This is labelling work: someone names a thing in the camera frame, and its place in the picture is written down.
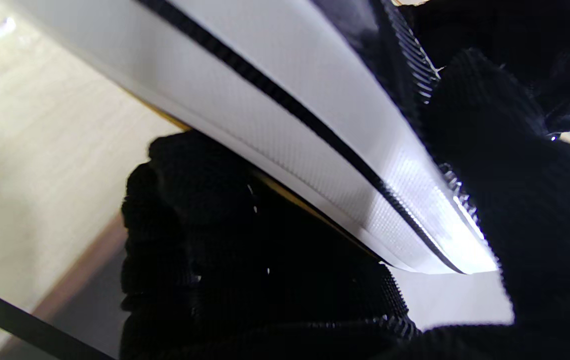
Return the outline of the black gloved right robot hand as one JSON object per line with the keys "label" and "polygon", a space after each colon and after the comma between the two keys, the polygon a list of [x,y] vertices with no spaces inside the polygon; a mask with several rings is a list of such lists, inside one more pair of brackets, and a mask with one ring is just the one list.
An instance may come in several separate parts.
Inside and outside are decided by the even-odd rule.
{"label": "black gloved right robot hand", "polygon": [[570,143],[472,48],[442,71],[430,143],[477,205],[511,325],[419,330],[390,271],[189,130],[127,181],[121,360],[570,360]]}

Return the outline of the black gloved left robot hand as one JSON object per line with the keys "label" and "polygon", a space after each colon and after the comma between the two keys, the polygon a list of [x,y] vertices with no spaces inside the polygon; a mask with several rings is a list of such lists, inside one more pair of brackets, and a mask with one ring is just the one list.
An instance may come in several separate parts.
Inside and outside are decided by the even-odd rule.
{"label": "black gloved left robot hand", "polygon": [[429,0],[399,11],[436,68],[479,50],[525,87],[548,132],[570,132],[570,0]]}

